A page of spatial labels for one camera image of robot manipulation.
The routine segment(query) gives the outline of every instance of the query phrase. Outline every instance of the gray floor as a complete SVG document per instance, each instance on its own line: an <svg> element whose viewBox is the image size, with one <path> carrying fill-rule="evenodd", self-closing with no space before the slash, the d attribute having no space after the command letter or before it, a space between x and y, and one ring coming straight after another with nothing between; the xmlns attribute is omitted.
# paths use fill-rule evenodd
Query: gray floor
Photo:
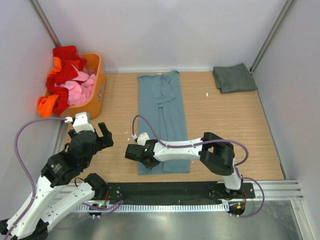
<svg viewBox="0 0 320 240"><path fill-rule="evenodd" d="M260 202L248 202L245 214ZM68 227L87 213L71 213L57 227ZM302 240L290 201L266 202L250 218L225 212L127 213L88 219L69 230L53 230L48 240Z"/></svg>

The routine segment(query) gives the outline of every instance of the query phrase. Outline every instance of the orange basket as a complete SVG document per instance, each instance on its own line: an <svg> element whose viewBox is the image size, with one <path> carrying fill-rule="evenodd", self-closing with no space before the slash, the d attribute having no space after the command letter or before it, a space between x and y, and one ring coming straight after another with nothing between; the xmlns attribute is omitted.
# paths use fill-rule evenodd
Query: orange basket
<svg viewBox="0 0 320 240"><path fill-rule="evenodd" d="M75 117L75 115L78 113L87 112L90 114L90 119L95 119L101 113L107 80L101 57L97 53L83 53L82 57L86 59L85 67L89 70L96 71L96 79L92 96L89 101L82 105L69 106L66 110L64 110L60 117ZM44 95L48 97L51 94L46 89Z"/></svg>

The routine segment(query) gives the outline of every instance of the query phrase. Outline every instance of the white ruler strip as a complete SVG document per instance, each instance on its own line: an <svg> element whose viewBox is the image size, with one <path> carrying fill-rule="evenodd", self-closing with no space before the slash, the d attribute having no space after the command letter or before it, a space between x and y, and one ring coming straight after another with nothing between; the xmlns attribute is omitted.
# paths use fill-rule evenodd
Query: white ruler strip
<svg viewBox="0 0 320 240"><path fill-rule="evenodd" d="M122 205L115 213L178 213L178 212L225 212L229 211L229 204L223 202L217 205ZM96 210L89 210L88 206L80 205L73 213L94 213Z"/></svg>

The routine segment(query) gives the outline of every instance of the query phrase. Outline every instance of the white wall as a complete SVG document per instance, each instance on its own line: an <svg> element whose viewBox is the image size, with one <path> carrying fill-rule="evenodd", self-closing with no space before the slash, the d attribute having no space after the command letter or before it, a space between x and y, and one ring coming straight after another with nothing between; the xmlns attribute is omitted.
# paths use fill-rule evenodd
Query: white wall
<svg viewBox="0 0 320 240"><path fill-rule="evenodd" d="M63 45L108 72L251 67L285 0L39 0Z"/></svg>
<svg viewBox="0 0 320 240"><path fill-rule="evenodd" d="M320 226L320 1L296 1L255 72L280 159Z"/></svg>
<svg viewBox="0 0 320 240"><path fill-rule="evenodd" d="M38 118L37 99L45 92L53 65L53 43L29 1L0 1L0 220L11 217L31 193L14 152L14 138L26 122ZM19 139L25 165L34 179L52 154L57 122L29 126Z"/></svg>

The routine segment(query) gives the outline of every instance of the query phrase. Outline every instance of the wooden table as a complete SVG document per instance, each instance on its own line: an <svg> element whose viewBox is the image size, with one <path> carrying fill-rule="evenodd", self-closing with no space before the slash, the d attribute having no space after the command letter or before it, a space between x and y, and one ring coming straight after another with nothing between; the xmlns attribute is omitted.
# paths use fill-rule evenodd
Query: wooden table
<svg viewBox="0 0 320 240"><path fill-rule="evenodd" d="M222 180L199 161L191 162L190 173L138 175L138 163L125 158L127 145L134 143L131 125L138 113L137 76L138 73L107 74L101 115L91 123L98 128L99 122L105 122L112 132L114 146L98 152L80 177L97 173L106 182ZM221 94L212 72L181 72L180 82L189 139L213 132L224 139L239 141L249 150L249 159L239 167L241 174L256 180L284 179L256 91ZM245 153L237 145L234 149L239 162Z"/></svg>

